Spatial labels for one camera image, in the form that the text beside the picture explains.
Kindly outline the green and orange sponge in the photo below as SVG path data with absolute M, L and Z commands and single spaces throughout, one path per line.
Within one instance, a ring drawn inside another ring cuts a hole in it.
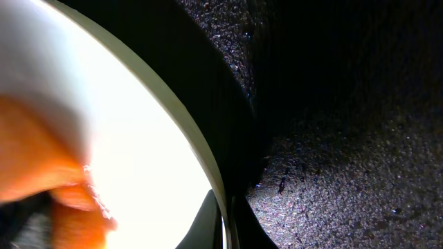
M 1 96 L 1 202 L 48 192 L 53 248 L 107 248 L 112 226 L 87 184 L 81 164 L 44 123 Z

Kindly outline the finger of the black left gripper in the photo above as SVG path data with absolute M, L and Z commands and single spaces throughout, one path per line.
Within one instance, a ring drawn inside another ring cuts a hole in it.
M 47 193 L 1 203 L 1 249 L 51 249 L 50 207 Z

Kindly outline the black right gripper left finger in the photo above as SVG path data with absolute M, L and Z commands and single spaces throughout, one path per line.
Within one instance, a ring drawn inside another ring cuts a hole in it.
M 188 233 L 177 249 L 222 248 L 222 215 L 214 192 L 209 190 Z

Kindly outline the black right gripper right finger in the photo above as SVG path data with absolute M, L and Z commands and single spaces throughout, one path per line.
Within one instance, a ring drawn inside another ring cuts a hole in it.
M 232 198 L 230 228 L 234 249 L 278 249 L 260 225 L 244 196 Z

